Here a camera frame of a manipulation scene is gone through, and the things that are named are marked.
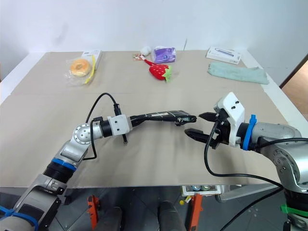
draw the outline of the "red toy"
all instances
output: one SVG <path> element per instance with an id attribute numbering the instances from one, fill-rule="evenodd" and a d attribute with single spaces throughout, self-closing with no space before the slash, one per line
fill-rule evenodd
<path id="1" fill-rule="evenodd" d="M 150 62 L 149 60 L 146 60 L 142 55 L 141 58 L 148 64 L 150 65 L 149 71 L 151 74 L 159 79 L 159 80 L 165 80 L 166 82 L 170 81 L 171 77 L 171 70 L 172 67 L 166 64 L 155 64 Z"/>

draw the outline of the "white wall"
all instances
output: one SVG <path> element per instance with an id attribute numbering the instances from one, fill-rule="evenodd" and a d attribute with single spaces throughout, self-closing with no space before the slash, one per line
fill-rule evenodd
<path id="1" fill-rule="evenodd" d="M 30 51 L 182 50 L 187 39 L 187 50 L 246 48 L 280 84 L 308 51 L 306 0 L 1 1 L 4 74 Z"/>

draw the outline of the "beige paper surface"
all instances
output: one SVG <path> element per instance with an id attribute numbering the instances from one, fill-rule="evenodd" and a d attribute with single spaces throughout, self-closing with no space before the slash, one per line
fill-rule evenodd
<path id="1" fill-rule="evenodd" d="M 246 120 L 285 123 L 259 84 L 211 76 L 205 51 L 178 52 L 170 83 L 148 73 L 148 65 L 133 61 L 134 52 L 105 52 L 89 86 L 68 87 L 64 81 L 66 59 L 81 53 L 47 53 L 0 106 L 0 186 L 27 187 L 42 173 L 76 126 L 84 123 L 100 93 L 111 93 L 122 113 L 133 116 L 164 110 L 184 110 L 192 115 L 213 111 L 216 101 L 233 91 L 245 107 Z M 113 115 L 108 98 L 101 99 L 94 116 Z M 84 161 L 69 187 L 105 187 L 183 184 L 248 184 L 247 178 L 217 178 L 204 165 L 204 144 L 184 133 L 197 128 L 209 133 L 213 124 L 198 119 L 176 127 L 147 121 L 122 137 L 96 141 L 98 158 Z M 250 173 L 278 180 L 274 165 L 254 152 L 220 145 L 209 151 L 217 173 Z"/>

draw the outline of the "blue strap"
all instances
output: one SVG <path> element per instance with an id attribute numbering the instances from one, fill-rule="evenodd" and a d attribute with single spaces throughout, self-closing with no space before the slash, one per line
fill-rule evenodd
<path id="1" fill-rule="evenodd" d="M 26 219 L 28 221 L 31 221 L 34 224 L 35 231 L 39 230 L 38 221 L 36 219 L 34 219 L 32 216 L 29 216 L 29 215 L 26 215 L 26 214 L 23 214 L 23 213 L 15 213 L 14 209 L 7 209 L 7 208 L 2 207 L 2 206 L 0 206 L 0 210 L 5 213 L 4 214 L 5 217 L 13 216 L 13 217 L 19 217 L 19 218 L 23 218 L 23 219 Z"/>
<path id="2" fill-rule="evenodd" d="M 251 115 L 250 120 L 249 120 L 249 125 L 245 134 L 244 142 L 243 142 L 243 150 L 248 151 L 248 146 L 252 134 L 252 129 L 257 123 L 257 118 L 256 115 Z"/>

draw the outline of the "white ball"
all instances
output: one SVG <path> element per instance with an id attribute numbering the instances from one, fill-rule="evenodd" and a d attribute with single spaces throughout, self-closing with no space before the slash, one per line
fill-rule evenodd
<path id="1" fill-rule="evenodd" d="M 143 56 L 147 56 L 151 53 L 151 47 L 149 46 L 146 46 L 146 47 L 143 47 L 141 50 L 140 50 L 140 53 L 143 55 Z"/>

